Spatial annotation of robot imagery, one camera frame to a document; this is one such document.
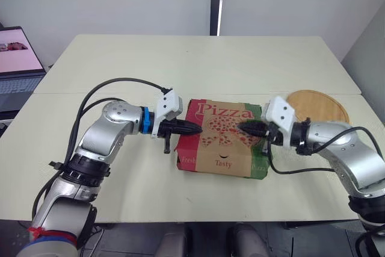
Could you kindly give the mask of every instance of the red zip tie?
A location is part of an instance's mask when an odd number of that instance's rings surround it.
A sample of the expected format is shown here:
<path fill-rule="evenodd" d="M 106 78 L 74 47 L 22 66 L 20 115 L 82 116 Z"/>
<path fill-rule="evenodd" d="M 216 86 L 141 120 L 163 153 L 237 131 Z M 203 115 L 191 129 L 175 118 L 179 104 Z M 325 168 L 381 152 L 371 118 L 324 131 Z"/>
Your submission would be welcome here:
<path fill-rule="evenodd" d="M 29 227 L 28 231 L 32 233 L 34 237 L 33 241 L 35 241 L 40 236 L 58 236 L 58 237 L 64 237 L 65 239 L 68 239 L 76 247 L 76 238 L 71 233 L 64 232 L 64 231 L 44 230 L 44 228 L 42 227 L 38 227 L 38 228 Z"/>

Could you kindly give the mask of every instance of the laptop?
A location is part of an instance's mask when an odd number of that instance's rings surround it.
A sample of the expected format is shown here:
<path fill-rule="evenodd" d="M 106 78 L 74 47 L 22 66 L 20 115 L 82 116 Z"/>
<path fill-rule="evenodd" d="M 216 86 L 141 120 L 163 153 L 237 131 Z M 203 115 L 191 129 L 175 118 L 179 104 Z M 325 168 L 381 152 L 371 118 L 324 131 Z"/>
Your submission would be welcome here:
<path fill-rule="evenodd" d="M 0 113 L 19 111 L 45 74 L 23 29 L 0 28 Z"/>

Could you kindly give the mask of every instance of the gray floor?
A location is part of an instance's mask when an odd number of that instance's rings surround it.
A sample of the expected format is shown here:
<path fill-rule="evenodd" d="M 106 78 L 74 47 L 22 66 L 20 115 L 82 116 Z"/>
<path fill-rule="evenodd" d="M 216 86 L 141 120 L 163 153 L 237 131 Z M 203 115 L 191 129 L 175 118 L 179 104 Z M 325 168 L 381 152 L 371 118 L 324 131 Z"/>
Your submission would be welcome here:
<path fill-rule="evenodd" d="M 359 221 L 319 224 L 285 229 L 282 223 L 250 223 L 268 245 L 271 256 L 356 257 L 354 242 L 363 232 Z M 0 220 L 0 256 L 16 256 L 28 242 L 28 233 L 16 221 Z M 148 257 L 156 252 L 171 223 L 122 223 L 105 230 L 93 256 Z M 192 232 L 192 256 L 225 256 L 226 232 L 234 223 L 188 223 Z M 86 245 L 88 257 L 99 234 Z"/>

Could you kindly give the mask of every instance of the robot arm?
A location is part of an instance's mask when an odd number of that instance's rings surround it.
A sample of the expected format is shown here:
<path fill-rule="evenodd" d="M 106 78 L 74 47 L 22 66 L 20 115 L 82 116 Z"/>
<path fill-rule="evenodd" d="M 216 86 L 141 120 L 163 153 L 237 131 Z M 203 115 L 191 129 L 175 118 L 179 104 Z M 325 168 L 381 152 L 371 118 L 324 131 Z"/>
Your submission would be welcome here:
<path fill-rule="evenodd" d="M 91 234 L 97 210 L 91 205 L 126 135 L 139 132 L 165 139 L 170 153 L 171 134 L 196 134 L 195 123 L 177 120 L 182 100 L 170 90 L 158 101 L 155 113 L 124 101 L 104 106 L 101 117 L 89 127 L 74 156 L 56 178 L 32 221 L 31 241 L 18 256 L 77 256 Z"/>
<path fill-rule="evenodd" d="M 385 223 L 385 162 L 379 148 L 376 147 L 376 152 L 359 139 L 357 129 L 366 131 L 371 137 L 365 128 L 352 128 L 342 122 L 310 122 L 310 119 L 296 122 L 294 109 L 281 97 L 265 106 L 261 119 L 263 122 L 241 123 L 239 128 L 265 137 L 269 146 L 295 147 L 299 155 L 320 154 L 332 168 L 322 170 L 338 175 L 349 194 L 349 206 L 358 213 L 364 228 L 373 230 Z"/>

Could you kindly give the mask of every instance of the pizza illustration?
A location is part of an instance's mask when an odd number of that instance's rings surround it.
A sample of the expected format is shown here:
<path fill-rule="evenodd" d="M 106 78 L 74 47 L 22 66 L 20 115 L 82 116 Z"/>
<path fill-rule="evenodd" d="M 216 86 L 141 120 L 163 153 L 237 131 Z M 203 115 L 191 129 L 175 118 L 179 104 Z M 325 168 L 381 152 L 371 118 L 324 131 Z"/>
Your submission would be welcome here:
<path fill-rule="evenodd" d="M 209 119 L 206 127 L 209 132 L 203 133 L 201 142 L 204 147 L 217 141 L 220 146 L 231 146 L 234 140 L 239 140 L 251 147 L 260 141 L 259 137 L 249 135 L 237 128 L 242 120 L 239 117 L 215 116 Z"/>

